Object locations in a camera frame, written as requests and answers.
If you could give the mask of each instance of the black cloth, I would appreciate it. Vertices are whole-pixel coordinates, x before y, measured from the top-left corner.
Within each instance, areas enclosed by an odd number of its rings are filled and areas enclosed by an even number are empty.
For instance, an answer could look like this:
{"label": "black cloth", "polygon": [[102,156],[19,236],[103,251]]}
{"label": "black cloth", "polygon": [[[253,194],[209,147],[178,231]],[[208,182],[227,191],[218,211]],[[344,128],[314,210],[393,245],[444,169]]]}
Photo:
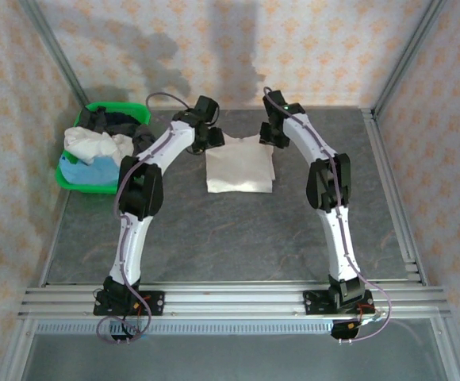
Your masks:
{"label": "black cloth", "polygon": [[78,126],[96,133],[122,134],[132,138],[133,155],[145,151],[155,142],[147,125],[141,125],[134,117],[123,113],[107,113],[105,107],[89,111],[86,107],[80,112]]}

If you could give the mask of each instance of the floral wallpaper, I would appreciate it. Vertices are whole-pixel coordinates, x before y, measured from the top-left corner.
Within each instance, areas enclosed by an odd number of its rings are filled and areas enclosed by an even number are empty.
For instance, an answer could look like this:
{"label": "floral wallpaper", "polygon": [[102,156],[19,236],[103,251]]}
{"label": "floral wallpaper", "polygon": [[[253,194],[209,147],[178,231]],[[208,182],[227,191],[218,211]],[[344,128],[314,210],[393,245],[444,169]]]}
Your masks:
{"label": "floral wallpaper", "polygon": [[0,367],[25,288],[52,242],[53,168],[78,111],[18,2],[0,0]]}
{"label": "floral wallpaper", "polygon": [[460,0],[449,0],[379,121],[429,279],[460,328]]}
{"label": "floral wallpaper", "polygon": [[167,90],[261,106],[267,85],[304,105],[371,107],[429,0],[39,3],[93,102]]}

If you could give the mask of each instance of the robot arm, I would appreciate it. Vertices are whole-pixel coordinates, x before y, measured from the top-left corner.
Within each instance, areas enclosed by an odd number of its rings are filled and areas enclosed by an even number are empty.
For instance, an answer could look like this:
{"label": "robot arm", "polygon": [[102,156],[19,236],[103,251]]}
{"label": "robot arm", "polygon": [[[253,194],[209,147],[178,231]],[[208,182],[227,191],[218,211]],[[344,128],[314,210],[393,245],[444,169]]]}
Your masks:
{"label": "robot arm", "polygon": [[[351,309],[362,300],[364,284],[356,271],[351,235],[348,226],[348,199],[351,193],[350,159],[329,147],[309,122],[304,109],[298,103],[287,104],[281,91],[271,91],[263,98],[269,122],[262,123],[260,142],[278,148],[289,145],[290,140],[299,148],[309,165],[306,195],[309,204],[322,221],[329,254],[329,294],[337,310]],[[333,173],[329,156],[335,163]],[[339,192],[334,177],[337,176]],[[337,193],[341,197],[338,206]]]}
{"label": "robot arm", "polygon": [[[317,136],[318,141],[321,143],[325,152],[332,156],[332,158],[337,159],[337,153],[325,143],[325,141],[320,137],[318,132],[312,127],[308,116],[306,114],[295,114],[295,116],[300,119],[308,129],[304,126],[300,125],[297,121],[293,120],[292,118],[287,118],[283,121],[283,132],[284,134],[294,142],[294,144],[299,148],[305,160],[310,163],[325,163],[327,161],[327,156],[325,153],[322,152],[322,148],[320,148],[317,142],[313,139],[312,134]],[[319,193],[326,191],[325,184],[330,182],[330,178],[333,176],[330,172],[325,172],[325,174],[321,173],[316,169],[313,170],[314,175],[316,176],[315,179],[311,178],[311,182],[309,183],[309,188],[312,188],[310,193],[312,194],[313,187],[318,188],[318,184],[322,187],[322,189],[316,189],[316,192]],[[343,227],[340,226],[337,220],[337,213],[335,207],[330,208],[329,211],[320,209],[319,206],[316,207],[316,213],[320,217],[322,221],[322,225],[324,227],[325,238],[327,240],[328,251],[329,251],[329,273],[331,277],[337,281],[349,280],[357,277],[355,270],[350,266],[348,260],[346,259],[344,247],[343,247],[343,239],[345,237],[347,241],[347,249],[350,258],[358,269],[358,265],[355,262],[355,256],[353,252],[353,247],[351,244],[351,236],[350,236],[350,229],[348,227],[348,207],[343,206],[340,208],[340,213],[343,215]]]}
{"label": "robot arm", "polygon": [[193,152],[202,153],[224,144],[221,129],[211,127],[218,110],[215,101],[201,96],[193,109],[174,115],[167,131],[149,149],[137,157],[126,156],[122,160],[119,173],[121,233],[110,274],[103,289],[96,294],[95,315],[126,316],[136,312],[137,299],[128,285],[138,291],[145,237],[152,218],[163,204],[163,174],[189,146]]}
{"label": "robot arm", "polygon": [[[144,160],[144,170],[137,171],[138,173],[136,174],[144,175],[144,182],[149,181],[151,184],[155,184],[151,187],[155,188],[155,190],[148,192],[155,197],[144,200],[144,198],[140,198],[139,194],[136,194],[137,192],[133,192],[133,189],[130,190],[128,187],[127,189],[125,188],[125,193],[120,200],[121,212],[128,216],[130,226],[128,227],[128,233],[125,235],[128,221],[124,218],[121,219],[121,234],[117,247],[122,246],[125,276],[130,284],[134,284],[140,279],[140,262],[145,236],[154,214],[157,213],[161,203],[163,203],[163,187],[160,186],[163,174],[175,158],[194,143],[194,139],[195,131],[188,123],[173,121],[167,131],[149,149],[140,153],[136,158],[129,157],[123,160],[121,179],[136,162]],[[110,276],[115,282],[125,284],[121,274],[121,254],[119,250],[110,270]]]}

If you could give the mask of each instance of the white cloth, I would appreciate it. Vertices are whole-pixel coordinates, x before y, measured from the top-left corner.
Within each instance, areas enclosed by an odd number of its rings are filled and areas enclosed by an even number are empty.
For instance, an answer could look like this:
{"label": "white cloth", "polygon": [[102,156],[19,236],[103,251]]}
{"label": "white cloth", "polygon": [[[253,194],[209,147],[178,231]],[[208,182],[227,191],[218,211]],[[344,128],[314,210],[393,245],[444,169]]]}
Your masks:
{"label": "white cloth", "polygon": [[110,156],[118,167],[125,156],[133,154],[131,137],[117,134],[96,133],[83,127],[70,127],[64,131],[64,149],[86,164],[95,157]]}
{"label": "white cloth", "polygon": [[207,191],[271,193],[275,179],[273,147],[259,136],[236,139],[224,135],[224,145],[205,152]]}

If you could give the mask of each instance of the green laundry basket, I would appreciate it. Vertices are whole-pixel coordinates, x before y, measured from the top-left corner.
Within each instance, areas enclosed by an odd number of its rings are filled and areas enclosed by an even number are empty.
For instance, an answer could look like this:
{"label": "green laundry basket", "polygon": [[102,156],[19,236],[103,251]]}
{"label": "green laundry basket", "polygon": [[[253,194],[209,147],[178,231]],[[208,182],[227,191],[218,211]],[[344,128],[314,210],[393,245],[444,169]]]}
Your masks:
{"label": "green laundry basket", "polygon": [[[139,103],[128,103],[128,102],[95,102],[86,106],[89,111],[96,111],[100,106],[106,108],[108,113],[123,113],[134,117],[137,121],[142,124],[148,125],[151,120],[151,113],[148,108]],[[73,126],[76,126],[79,123],[80,114],[77,116]],[[79,161],[75,156],[70,154],[67,151],[63,152],[63,155],[70,160],[71,163],[76,163]],[[61,168],[57,165],[56,169],[56,180],[57,183],[64,189],[69,189],[70,191],[79,191],[83,193],[99,193],[99,194],[116,194],[117,185],[113,186],[101,186],[101,185],[77,185],[69,183],[63,176]]]}

